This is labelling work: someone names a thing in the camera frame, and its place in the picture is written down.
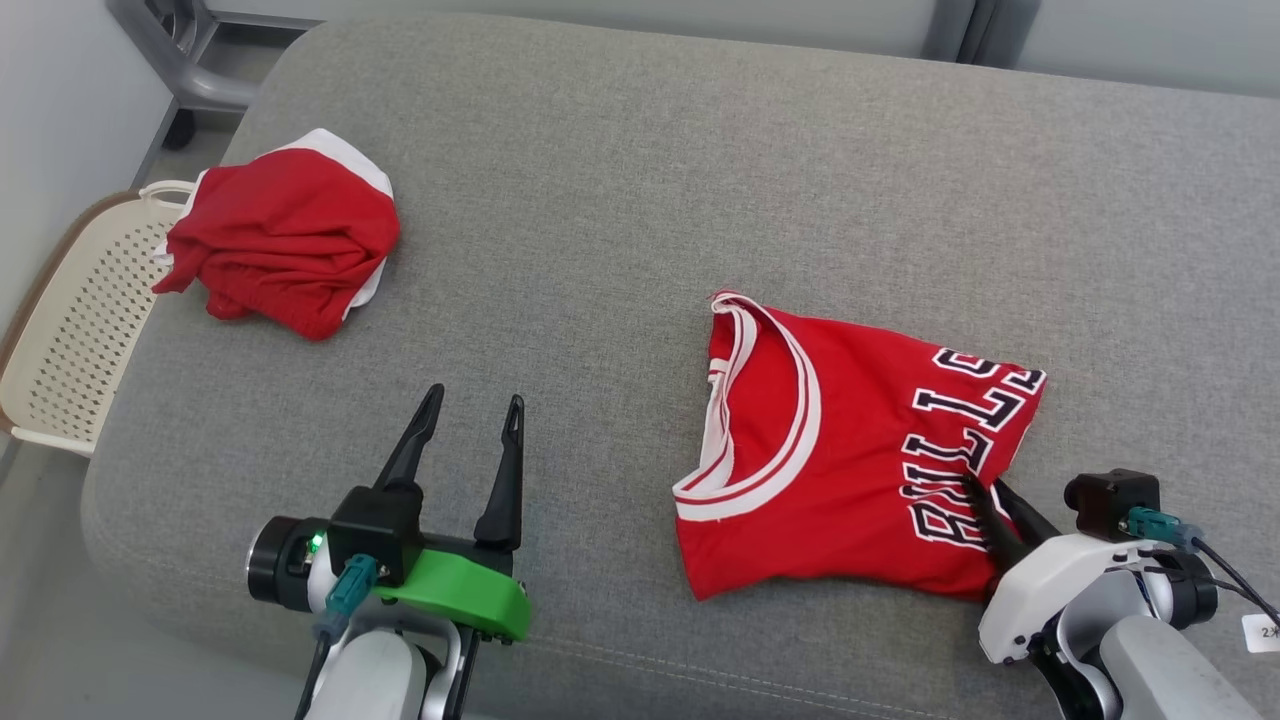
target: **green plastic part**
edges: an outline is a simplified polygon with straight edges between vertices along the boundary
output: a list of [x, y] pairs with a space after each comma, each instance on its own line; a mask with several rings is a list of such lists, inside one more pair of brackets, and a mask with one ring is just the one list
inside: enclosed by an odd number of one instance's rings
[[374, 594], [407, 602], [497, 638], [524, 641], [531, 607], [520, 583], [452, 552], [424, 550], [398, 588]]

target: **basket handle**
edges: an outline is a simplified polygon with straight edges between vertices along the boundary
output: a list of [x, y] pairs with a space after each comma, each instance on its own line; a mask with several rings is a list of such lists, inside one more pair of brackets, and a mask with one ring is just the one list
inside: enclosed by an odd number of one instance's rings
[[184, 202], [169, 202], [168, 200], [157, 199], [156, 195], [161, 192], [182, 192], [189, 196], [196, 192], [196, 183], [187, 181], [157, 181], [140, 190], [138, 196], [148, 205], [157, 205], [169, 210], [182, 210], [186, 206]]

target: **red jersey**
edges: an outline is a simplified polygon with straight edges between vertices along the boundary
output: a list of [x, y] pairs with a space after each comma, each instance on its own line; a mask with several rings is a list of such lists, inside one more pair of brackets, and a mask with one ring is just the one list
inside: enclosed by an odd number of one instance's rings
[[844, 575], [980, 600], [960, 479], [1009, 469], [1044, 374], [733, 292], [712, 311], [701, 461], [672, 488], [694, 596]]

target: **teal connector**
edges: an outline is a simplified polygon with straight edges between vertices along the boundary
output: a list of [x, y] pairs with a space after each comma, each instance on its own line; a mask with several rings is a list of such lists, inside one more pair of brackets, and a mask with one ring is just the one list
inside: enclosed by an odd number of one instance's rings
[[1172, 515], [1149, 507], [1134, 507], [1129, 510], [1129, 519], [1126, 520], [1126, 527], [1123, 529], [1135, 538], [1166, 542], [1183, 552], [1190, 553], [1199, 552], [1199, 548], [1192, 541], [1204, 537], [1199, 527], [1183, 523]]
[[330, 641], [337, 641], [347, 632], [351, 616], [355, 615], [360, 603], [369, 597], [369, 591], [374, 589], [378, 582], [378, 561], [369, 555], [358, 553], [347, 561], [347, 566], [338, 577], [333, 589], [324, 598], [325, 612], [311, 626], [311, 633], [320, 639], [328, 635]]

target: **gray floor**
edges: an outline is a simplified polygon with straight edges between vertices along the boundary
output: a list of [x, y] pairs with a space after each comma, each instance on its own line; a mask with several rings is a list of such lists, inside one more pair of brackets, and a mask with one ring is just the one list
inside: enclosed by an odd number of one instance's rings
[[[201, 64], [260, 81], [291, 37], [224, 27]], [[198, 115], [147, 182], [195, 179], [216, 164], [239, 118]], [[0, 457], [9, 445], [0, 436]], [[173, 638], [110, 594], [79, 525], [87, 461], [32, 445], [0, 462], [0, 717], [114, 720], [291, 717], [301, 678]]]

